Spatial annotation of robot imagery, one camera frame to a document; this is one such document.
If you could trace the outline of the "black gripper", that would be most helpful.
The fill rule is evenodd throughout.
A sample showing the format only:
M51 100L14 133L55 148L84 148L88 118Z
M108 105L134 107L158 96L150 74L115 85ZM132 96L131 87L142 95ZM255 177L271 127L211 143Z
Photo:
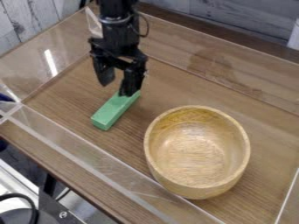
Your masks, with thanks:
M146 77L147 56L139 49L139 17L127 21L102 23L103 38L90 37L90 55L100 85L107 86L116 78L115 68L124 71L119 95L131 97L142 88ZM128 69L131 65L142 69Z

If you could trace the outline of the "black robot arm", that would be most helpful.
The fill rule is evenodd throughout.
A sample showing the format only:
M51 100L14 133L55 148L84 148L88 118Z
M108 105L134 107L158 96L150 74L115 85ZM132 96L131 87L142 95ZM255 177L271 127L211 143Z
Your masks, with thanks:
M116 78L115 69L124 72L119 95L131 97L142 88L146 77L147 55L139 49L142 34L139 0L98 0L102 37L91 37L90 56L100 85L107 86Z

